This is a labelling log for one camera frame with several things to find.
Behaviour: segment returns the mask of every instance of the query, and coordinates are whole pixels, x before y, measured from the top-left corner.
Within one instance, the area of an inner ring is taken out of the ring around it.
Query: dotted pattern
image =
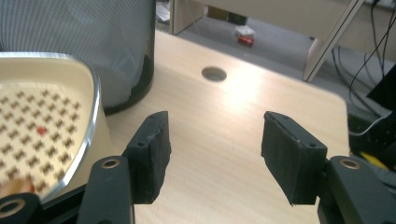
[[[50,193],[79,150],[80,111],[56,90],[0,91],[0,184],[27,177],[39,196]]]

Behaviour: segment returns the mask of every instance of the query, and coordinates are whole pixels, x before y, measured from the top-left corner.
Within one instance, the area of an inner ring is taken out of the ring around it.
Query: red dot
[[[47,129],[45,127],[42,127],[42,126],[38,126],[37,127],[37,133],[40,134],[40,135],[44,135],[44,134],[47,133]]]

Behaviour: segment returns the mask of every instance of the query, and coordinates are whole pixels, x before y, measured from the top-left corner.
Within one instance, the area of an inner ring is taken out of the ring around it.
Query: floor
[[[194,25],[177,34],[177,36],[271,69],[284,76],[302,80],[306,55],[313,41],[309,36],[262,21],[248,19],[247,26],[255,32],[254,44],[250,47],[237,42],[234,35],[235,26],[227,21],[208,18],[204,15]],[[165,30],[166,26],[161,25],[161,29]],[[334,56],[338,64],[338,74],[346,79],[346,83],[338,76],[332,55],[330,55],[311,84],[340,95],[346,100],[349,105],[348,108],[351,108],[354,113],[363,116],[368,115],[369,117],[372,114],[376,114],[377,117],[386,116],[388,114],[387,110],[365,97],[382,77],[378,59],[373,57],[367,63],[367,69],[363,68],[359,72],[358,81],[355,81],[352,87],[364,103],[371,107],[371,109],[368,109],[356,97],[349,94],[350,82],[363,66],[364,54],[355,50],[336,47]],[[385,61],[385,71],[388,71],[392,66],[392,62]]]

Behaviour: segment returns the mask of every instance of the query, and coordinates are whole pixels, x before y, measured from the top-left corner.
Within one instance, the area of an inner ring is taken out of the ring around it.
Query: mesh trash can
[[[0,50],[57,52],[98,74],[105,113],[133,105],[153,76],[154,0],[2,0]]]

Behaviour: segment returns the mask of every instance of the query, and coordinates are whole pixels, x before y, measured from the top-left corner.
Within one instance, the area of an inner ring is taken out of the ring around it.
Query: desk
[[[145,117],[169,111],[171,160],[159,198],[137,205],[137,223],[318,223],[315,206],[288,204],[261,157],[263,114],[291,116],[346,155],[347,110],[338,96],[165,33],[156,33],[148,95],[107,117],[121,153]],[[222,82],[203,78],[215,65]]]
[[[177,34],[192,23],[190,3],[195,20],[203,15],[203,5],[210,5],[312,36],[315,41],[309,49],[303,74],[303,80],[311,81],[336,44],[367,53],[375,49],[372,47],[370,13],[367,13],[370,5],[363,2],[364,0],[247,0],[242,4],[239,0],[172,0],[171,28],[173,34]],[[377,36],[382,36],[388,28],[390,14],[389,8],[375,10]],[[394,35],[389,38],[388,48],[396,48]],[[389,50],[387,56],[389,60],[396,61],[396,51]]]

